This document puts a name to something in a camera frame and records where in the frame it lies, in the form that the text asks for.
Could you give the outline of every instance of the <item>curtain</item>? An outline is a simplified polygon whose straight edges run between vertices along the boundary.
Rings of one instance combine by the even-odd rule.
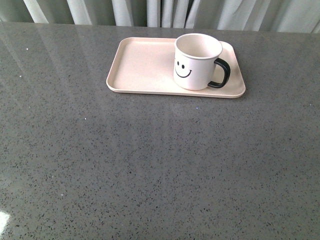
[[[320,0],[0,0],[0,21],[320,32]]]

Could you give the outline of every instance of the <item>tray rim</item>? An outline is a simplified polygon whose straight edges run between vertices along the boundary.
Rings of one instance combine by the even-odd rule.
[[[148,43],[152,43],[152,42],[157,42],[157,43],[174,43],[176,40],[176,38],[165,38],[165,37],[135,37],[135,36],[131,36],[131,37],[127,37],[124,38],[120,41],[117,51],[115,53],[114,59],[112,61],[112,65],[110,67],[109,73],[107,75],[106,78],[106,85],[108,86],[108,88],[110,90],[112,90],[113,92],[116,93],[126,93],[126,94],[150,94],[150,95],[171,95],[171,96],[188,96],[188,97],[203,97],[203,98],[224,98],[224,99],[235,99],[235,98],[239,98],[241,97],[245,91],[246,91],[246,85],[244,82],[244,79],[242,77],[242,73],[241,71],[239,71],[239,75],[241,77],[242,83],[243,83],[243,91],[239,92],[238,94],[208,94],[208,93],[201,93],[201,90],[197,90],[197,91],[192,91],[192,90],[186,90],[184,89],[184,91],[187,92],[167,92],[167,91],[155,91],[155,90],[127,90],[127,89],[119,89],[119,88],[115,88],[112,85],[109,84],[109,79],[111,77],[111,75],[114,73],[113,68],[116,65],[116,61],[118,60],[118,58],[121,58],[123,55],[120,56],[120,51],[122,50],[123,47],[126,46],[126,44],[129,44],[130,42],[148,42]],[[227,46],[228,48],[232,49],[233,53],[234,53],[234,57],[236,60],[236,64],[240,70],[240,66],[236,57],[236,53],[235,50],[233,48],[233,46],[231,44],[229,44],[228,42],[225,41],[219,41],[222,46]]]

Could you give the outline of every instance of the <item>beige tray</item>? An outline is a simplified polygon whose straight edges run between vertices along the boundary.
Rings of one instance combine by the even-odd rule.
[[[186,90],[174,82],[175,39],[129,37],[122,40],[115,54],[107,86],[114,92],[132,94],[182,95],[209,98],[238,98],[246,86],[233,47],[221,42],[220,58],[231,68],[229,81],[223,88],[207,87]],[[224,71],[217,66],[213,81],[220,82]]]

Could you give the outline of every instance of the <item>white mug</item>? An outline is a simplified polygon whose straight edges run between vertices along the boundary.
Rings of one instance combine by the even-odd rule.
[[[212,36],[190,33],[178,37],[175,42],[173,79],[187,90],[201,90],[206,87],[222,88],[230,76],[229,64],[218,58],[222,53],[221,43]],[[216,65],[224,70],[222,83],[212,80]]]

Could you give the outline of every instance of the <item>black handle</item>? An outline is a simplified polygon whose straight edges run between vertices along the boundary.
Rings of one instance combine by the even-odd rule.
[[[211,81],[211,82],[208,83],[208,86],[212,87],[212,88],[215,88],[215,89],[220,89],[224,85],[226,85],[226,83],[228,82],[231,70],[230,70],[229,64],[225,60],[222,60],[221,58],[217,58],[214,61],[214,63],[223,68],[223,70],[224,70],[224,78],[223,78],[222,83]]]

